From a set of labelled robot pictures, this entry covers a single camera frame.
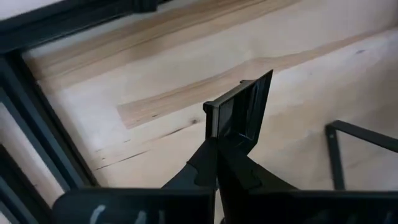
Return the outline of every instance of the black metal rod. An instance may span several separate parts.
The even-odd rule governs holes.
[[[11,223],[51,223],[51,210],[0,144],[0,208]]]
[[[74,34],[133,12],[154,12],[158,0],[66,0],[0,22],[0,54]]]
[[[383,147],[384,149],[398,152],[398,139],[394,139],[392,137],[364,129],[344,121],[334,121],[329,125],[333,126],[339,131],[350,134],[364,141],[373,143],[377,146]]]
[[[328,144],[331,174],[335,190],[345,189],[344,172],[341,164],[340,147],[338,145],[338,136],[336,131],[344,132],[392,152],[398,152],[398,139],[364,129],[344,121],[336,120],[327,124],[325,126],[325,135]]]
[[[325,127],[326,141],[328,144],[330,169],[335,190],[345,190],[343,165],[341,163],[340,147],[336,129],[333,126]]]
[[[17,53],[0,57],[1,83],[17,113],[11,115],[28,137],[38,144],[35,150],[66,191],[98,183],[78,152],[70,136],[51,108],[21,56]]]

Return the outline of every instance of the wooden surface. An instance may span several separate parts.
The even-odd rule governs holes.
[[[0,21],[59,1],[61,0],[0,0]]]
[[[101,185],[113,187],[165,184],[204,140],[202,103],[275,69],[249,156],[296,187],[331,189],[325,124],[398,138],[397,8],[202,0],[27,61]],[[398,189],[398,154],[339,137],[349,189]]]
[[[1,224],[11,224],[8,219],[4,216],[3,213],[0,212],[0,223]]]

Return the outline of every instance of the black bracket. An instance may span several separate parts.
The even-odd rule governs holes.
[[[328,144],[331,174],[335,190],[345,190],[343,166],[341,164],[340,147],[337,131],[342,131],[364,141],[398,153],[398,139],[394,139],[374,131],[370,131],[344,121],[334,121],[325,126],[325,135]]]

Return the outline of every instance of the plywood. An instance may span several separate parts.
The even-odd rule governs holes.
[[[8,221],[8,219],[1,212],[0,212],[0,223],[1,224],[11,224],[10,221]]]
[[[27,60],[95,176],[115,187],[165,184],[204,140],[202,103],[274,69],[250,157],[297,187],[330,189],[327,122],[398,137],[397,8],[203,0]],[[341,141],[349,188],[398,188],[397,155]]]
[[[35,9],[48,6],[61,0],[24,0],[11,1],[0,0],[0,21],[10,17],[18,16]]]

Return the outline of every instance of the wood grain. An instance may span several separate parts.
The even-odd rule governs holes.
[[[202,103],[275,69],[250,156],[297,187],[330,189],[325,124],[342,119],[397,137],[397,8],[395,0],[204,0],[29,66],[95,176],[115,187],[165,184],[204,140]],[[341,140],[349,188],[397,188],[395,156]]]

